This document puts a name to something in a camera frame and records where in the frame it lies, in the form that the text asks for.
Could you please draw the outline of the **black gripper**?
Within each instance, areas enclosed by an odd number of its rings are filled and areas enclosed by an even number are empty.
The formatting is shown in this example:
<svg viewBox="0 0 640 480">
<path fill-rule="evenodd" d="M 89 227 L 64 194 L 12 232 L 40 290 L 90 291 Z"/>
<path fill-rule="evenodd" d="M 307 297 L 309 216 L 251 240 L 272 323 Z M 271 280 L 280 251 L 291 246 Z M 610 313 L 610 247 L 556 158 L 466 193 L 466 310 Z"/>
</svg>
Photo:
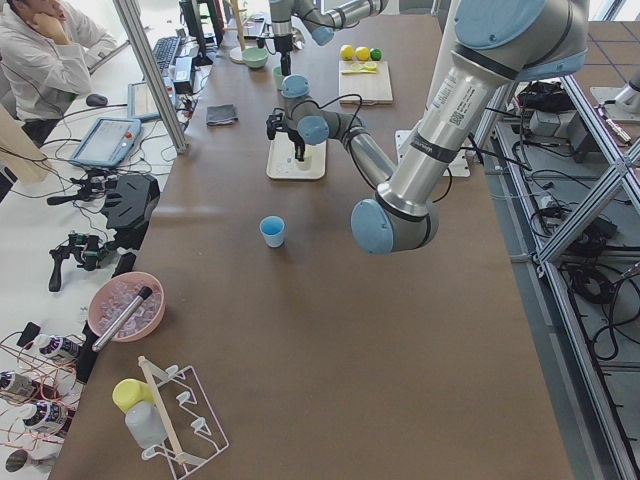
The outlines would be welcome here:
<svg viewBox="0 0 640 480">
<path fill-rule="evenodd" d="M 299 162 L 304 160 L 305 143 L 296 129 L 289 126 L 286 120 L 285 110 L 275 107 L 266 120 L 266 135 L 273 141 L 277 133 L 285 133 L 288 139 L 294 144 L 295 159 Z"/>
<path fill-rule="evenodd" d="M 293 34 L 286 33 L 284 35 L 274 35 L 274 47 L 280 57 L 280 69 L 283 76 L 291 74 L 291 58 L 290 53 L 293 51 Z"/>
</svg>

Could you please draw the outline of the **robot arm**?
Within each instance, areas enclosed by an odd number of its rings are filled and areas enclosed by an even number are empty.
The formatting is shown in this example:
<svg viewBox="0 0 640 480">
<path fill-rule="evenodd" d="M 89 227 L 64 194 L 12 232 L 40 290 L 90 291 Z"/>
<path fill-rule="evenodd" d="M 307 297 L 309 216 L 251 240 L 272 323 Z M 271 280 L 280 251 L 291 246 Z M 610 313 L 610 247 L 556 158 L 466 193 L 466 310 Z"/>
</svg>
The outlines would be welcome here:
<svg viewBox="0 0 640 480">
<path fill-rule="evenodd" d="M 274 45 L 284 80 L 281 104 L 266 121 L 267 136 L 285 133 L 302 159 L 308 145 L 342 143 L 374 196 L 358 202 L 351 231 L 364 251 L 385 255 L 429 243 L 438 228 L 431 192 L 455 159 L 497 89 L 573 74 L 587 54 L 586 1 L 461 1 L 449 10 L 455 38 L 452 66 L 422 119 L 404 157 L 393 162 L 356 114 L 328 111 L 309 94 L 309 82 L 290 72 L 292 20 L 299 18 L 320 45 L 335 31 L 376 16 L 383 1 L 350 1 L 321 13 L 310 1 L 273 1 Z"/>
<path fill-rule="evenodd" d="M 322 13 L 313 1 L 271 0 L 269 9 L 274 47 L 280 54 L 282 75 L 291 74 L 294 17 L 302 22 L 313 40 L 322 46 L 333 38 L 335 31 L 351 28 L 362 19 L 381 14 L 387 4 L 383 0 L 354 0 Z"/>
</svg>

